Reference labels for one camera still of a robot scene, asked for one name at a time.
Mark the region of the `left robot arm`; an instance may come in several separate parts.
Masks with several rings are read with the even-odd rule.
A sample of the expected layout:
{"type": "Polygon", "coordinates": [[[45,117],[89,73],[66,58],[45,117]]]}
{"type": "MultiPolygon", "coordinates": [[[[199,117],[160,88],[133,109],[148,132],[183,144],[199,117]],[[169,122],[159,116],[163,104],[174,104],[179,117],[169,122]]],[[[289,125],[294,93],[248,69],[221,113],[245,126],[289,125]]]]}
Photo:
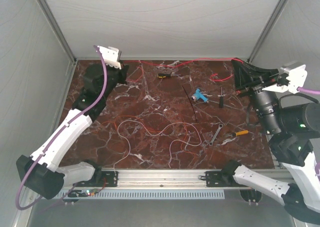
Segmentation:
{"type": "Polygon", "coordinates": [[[101,167],[91,160],[61,167],[60,163],[78,137],[100,116],[107,97],[117,84],[126,84],[128,65],[118,69],[101,64],[87,67],[83,87],[61,125],[51,137],[29,157],[16,161],[24,186],[47,200],[55,197],[64,186],[79,182],[99,185],[103,180],[101,167]]]}

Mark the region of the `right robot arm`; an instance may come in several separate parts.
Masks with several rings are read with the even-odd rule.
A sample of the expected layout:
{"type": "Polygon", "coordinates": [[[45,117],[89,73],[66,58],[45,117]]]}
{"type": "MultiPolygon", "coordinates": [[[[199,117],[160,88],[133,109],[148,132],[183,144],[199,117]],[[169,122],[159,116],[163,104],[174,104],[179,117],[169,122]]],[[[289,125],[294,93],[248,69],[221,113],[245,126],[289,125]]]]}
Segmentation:
{"type": "Polygon", "coordinates": [[[238,58],[232,61],[235,90],[249,97],[268,146],[276,160],[293,178],[281,182],[231,160],[221,170],[227,186],[250,187],[280,203],[293,218],[317,225],[320,222],[320,165],[312,139],[320,136],[320,103],[303,88],[306,66],[292,62],[280,69],[263,69],[238,58]]]}

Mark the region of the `black zip tie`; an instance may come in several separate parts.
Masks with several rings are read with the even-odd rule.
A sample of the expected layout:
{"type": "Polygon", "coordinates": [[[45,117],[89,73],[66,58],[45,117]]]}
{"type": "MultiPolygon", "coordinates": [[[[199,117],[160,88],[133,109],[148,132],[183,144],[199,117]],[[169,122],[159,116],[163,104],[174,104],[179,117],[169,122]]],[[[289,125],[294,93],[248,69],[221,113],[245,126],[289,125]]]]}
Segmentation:
{"type": "Polygon", "coordinates": [[[190,104],[190,106],[191,106],[191,109],[192,109],[192,111],[193,111],[194,121],[197,123],[197,122],[198,122],[198,119],[197,119],[196,111],[195,111],[195,109],[194,109],[194,106],[193,106],[193,103],[192,103],[192,101],[191,101],[191,98],[190,98],[190,96],[188,95],[185,87],[184,87],[183,85],[181,85],[181,87],[182,87],[184,93],[186,94],[186,97],[187,97],[187,99],[188,99],[188,102],[189,102],[189,104],[190,104]]]}

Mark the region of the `yellow black screwdriver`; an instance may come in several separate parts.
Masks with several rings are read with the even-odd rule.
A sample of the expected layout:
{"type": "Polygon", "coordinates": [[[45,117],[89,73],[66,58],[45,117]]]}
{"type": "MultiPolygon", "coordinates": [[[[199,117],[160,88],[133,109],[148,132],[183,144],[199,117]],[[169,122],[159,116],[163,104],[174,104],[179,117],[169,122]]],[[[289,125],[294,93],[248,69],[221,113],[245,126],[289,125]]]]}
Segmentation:
{"type": "Polygon", "coordinates": [[[179,77],[180,75],[179,74],[172,74],[172,73],[158,73],[157,74],[157,78],[159,78],[159,79],[171,78],[174,76],[179,77]]]}

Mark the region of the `blue plastic tool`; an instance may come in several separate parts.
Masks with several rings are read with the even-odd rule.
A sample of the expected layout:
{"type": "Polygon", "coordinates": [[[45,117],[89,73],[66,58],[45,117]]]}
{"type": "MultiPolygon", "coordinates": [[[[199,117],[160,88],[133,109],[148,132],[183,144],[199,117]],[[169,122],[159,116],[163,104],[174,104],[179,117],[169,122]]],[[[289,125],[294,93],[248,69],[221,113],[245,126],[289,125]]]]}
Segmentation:
{"type": "Polygon", "coordinates": [[[209,102],[209,99],[201,93],[199,88],[195,90],[195,93],[191,96],[191,99],[193,101],[203,100],[204,103],[209,102]]]}

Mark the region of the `silver wrench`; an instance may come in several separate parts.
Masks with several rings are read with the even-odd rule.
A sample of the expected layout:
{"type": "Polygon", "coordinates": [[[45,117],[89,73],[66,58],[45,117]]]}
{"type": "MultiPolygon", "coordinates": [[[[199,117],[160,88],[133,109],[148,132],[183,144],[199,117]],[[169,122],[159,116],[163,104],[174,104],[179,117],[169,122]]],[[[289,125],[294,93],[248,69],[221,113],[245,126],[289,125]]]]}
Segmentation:
{"type": "Polygon", "coordinates": [[[218,128],[217,128],[216,132],[214,133],[214,135],[213,135],[212,139],[211,139],[211,140],[210,140],[210,142],[209,142],[209,145],[210,145],[210,146],[212,146],[212,145],[213,145],[213,143],[214,143],[215,139],[217,138],[217,136],[218,136],[218,134],[219,134],[220,130],[221,130],[223,127],[224,127],[224,125],[223,125],[223,124],[219,124],[219,125],[218,125],[218,128]]]}

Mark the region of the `aluminium front rail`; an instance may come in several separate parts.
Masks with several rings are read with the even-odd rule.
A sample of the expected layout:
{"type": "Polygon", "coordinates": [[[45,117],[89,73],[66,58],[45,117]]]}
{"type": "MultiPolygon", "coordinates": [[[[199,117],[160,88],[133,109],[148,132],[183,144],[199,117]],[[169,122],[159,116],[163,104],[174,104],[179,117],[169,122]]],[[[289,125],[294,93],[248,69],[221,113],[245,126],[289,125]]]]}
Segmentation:
{"type": "MultiPolygon", "coordinates": [[[[63,172],[51,172],[45,170],[39,172],[34,170],[27,178],[25,186],[40,192],[58,192],[62,188],[70,187],[73,184],[89,181],[94,174],[100,175],[102,171],[113,171],[112,169],[95,170],[84,168],[81,170],[64,170],[63,172]]],[[[156,189],[156,188],[205,188],[206,182],[200,180],[207,169],[119,169],[118,172],[118,188],[128,189],[156,189]]],[[[245,187],[216,187],[216,188],[245,188],[245,187]]]]}

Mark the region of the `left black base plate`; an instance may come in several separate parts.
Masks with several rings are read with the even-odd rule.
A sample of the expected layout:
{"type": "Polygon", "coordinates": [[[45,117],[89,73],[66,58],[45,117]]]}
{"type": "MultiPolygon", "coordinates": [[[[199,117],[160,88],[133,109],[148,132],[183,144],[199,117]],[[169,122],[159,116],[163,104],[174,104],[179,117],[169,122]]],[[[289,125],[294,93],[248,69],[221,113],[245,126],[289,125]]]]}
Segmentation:
{"type": "Polygon", "coordinates": [[[94,174],[88,181],[81,181],[76,184],[76,187],[102,188],[102,187],[117,187],[118,186],[118,171],[103,170],[100,175],[94,174]]]}

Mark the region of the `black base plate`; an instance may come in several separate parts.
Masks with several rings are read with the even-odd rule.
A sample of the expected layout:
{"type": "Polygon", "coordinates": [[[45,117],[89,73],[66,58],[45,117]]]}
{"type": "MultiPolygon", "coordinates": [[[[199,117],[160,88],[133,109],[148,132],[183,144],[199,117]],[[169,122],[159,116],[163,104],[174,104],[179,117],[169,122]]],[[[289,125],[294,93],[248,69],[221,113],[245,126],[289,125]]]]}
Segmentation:
{"type": "Polygon", "coordinates": [[[118,171],[103,170],[100,175],[94,174],[88,181],[81,181],[76,184],[76,187],[102,188],[102,187],[117,187],[118,186],[118,171]]]}
{"type": "Polygon", "coordinates": [[[206,187],[246,187],[245,185],[235,182],[233,177],[228,174],[223,174],[221,171],[206,171],[204,175],[199,177],[200,180],[205,181],[206,187]]]}

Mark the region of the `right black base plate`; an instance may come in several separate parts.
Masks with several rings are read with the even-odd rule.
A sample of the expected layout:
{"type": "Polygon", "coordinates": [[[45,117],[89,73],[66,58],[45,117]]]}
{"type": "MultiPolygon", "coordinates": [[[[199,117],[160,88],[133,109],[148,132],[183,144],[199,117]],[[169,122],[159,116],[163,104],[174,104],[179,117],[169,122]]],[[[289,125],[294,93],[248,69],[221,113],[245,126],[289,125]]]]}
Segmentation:
{"type": "Polygon", "coordinates": [[[200,180],[205,181],[206,187],[246,187],[245,185],[235,182],[233,177],[228,174],[223,174],[221,171],[206,171],[204,175],[199,177],[200,180]]]}

